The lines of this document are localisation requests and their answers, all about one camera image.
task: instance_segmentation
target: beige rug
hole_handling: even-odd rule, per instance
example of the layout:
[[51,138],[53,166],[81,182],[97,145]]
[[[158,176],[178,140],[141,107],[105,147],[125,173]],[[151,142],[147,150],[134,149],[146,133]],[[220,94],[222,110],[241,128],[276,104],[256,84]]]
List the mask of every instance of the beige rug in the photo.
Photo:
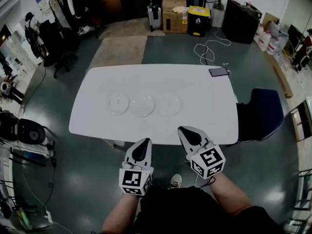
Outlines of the beige rug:
[[156,29],[153,32],[151,32],[147,18],[138,18],[109,24],[99,38],[105,39],[116,37],[164,36],[164,35],[165,33],[163,33],[160,29]]
[[94,55],[89,69],[103,66],[141,64],[146,41],[147,36],[104,39]]

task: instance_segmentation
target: backpack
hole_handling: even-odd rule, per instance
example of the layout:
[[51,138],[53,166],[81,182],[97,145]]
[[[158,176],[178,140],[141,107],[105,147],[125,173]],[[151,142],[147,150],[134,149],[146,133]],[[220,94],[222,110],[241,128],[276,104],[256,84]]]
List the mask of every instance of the backpack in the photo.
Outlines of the backpack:
[[36,58],[41,57],[41,48],[37,42],[37,37],[38,37],[37,32],[34,29],[32,29],[31,27],[25,26],[25,37],[26,37],[28,43],[30,44],[30,47],[34,53],[34,56]]

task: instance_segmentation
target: sneaker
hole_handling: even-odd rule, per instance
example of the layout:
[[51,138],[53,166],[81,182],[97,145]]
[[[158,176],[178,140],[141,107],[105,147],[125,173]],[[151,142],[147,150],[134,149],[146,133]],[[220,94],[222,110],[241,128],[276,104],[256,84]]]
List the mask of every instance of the sneaker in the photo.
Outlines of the sneaker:
[[180,188],[182,184],[182,177],[180,174],[175,174],[170,181],[169,189]]

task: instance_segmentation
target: navy blue chair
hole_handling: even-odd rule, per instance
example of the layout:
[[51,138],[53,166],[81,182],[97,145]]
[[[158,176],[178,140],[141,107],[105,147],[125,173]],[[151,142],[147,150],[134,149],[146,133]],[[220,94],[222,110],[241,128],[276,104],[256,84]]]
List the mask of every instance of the navy blue chair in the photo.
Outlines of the navy blue chair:
[[254,88],[248,104],[237,103],[238,141],[264,140],[284,122],[284,113],[277,91]]

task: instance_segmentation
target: gray floor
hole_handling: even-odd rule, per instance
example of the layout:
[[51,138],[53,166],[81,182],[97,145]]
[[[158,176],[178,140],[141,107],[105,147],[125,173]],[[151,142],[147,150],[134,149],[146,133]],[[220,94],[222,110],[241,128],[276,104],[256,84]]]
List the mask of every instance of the gray floor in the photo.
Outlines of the gray floor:
[[[193,47],[205,40],[188,35],[149,37],[143,63],[200,64]],[[48,70],[24,114],[24,118],[46,125],[58,136],[55,189],[47,208],[54,221],[75,234],[99,232],[104,218],[121,195],[118,170],[124,153],[111,149],[100,139],[76,136],[68,131],[76,93],[99,45],[100,41],[95,38],[85,39],[71,72],[60,73],[57,80],[53,79],[52,70]],[[216,55],[214,65],[229,63],[227,68],[232,71],[231,81],[238,101],[248,102],[254,87],[272,88],[279,92],[287,112],[275,74],[255,44],[233,43],[226,47],[212,43],[211,48]],[[295,173],[298,171],[297,146],[290,117],[286,116],[281,129],[263,142],[221,148],[227,159],[225,174],[247,193],[253,204],[264,207],[279,224],[287,220],[294,205]],[[180,173],[183,187],[194,185],[195,173],[185,164],[185,155],[180,146],[154,145],[153,183],[167,187],[171,176]],[[53,171],[50,163],[46,168],[30,165],[24,166],[23,170],[34,194],[45,201]],[[25,187],[18,165],[14,165],[14,178],[18,182],[16,193],[42,209]],[[55,225],[46,233],[68,232]]]

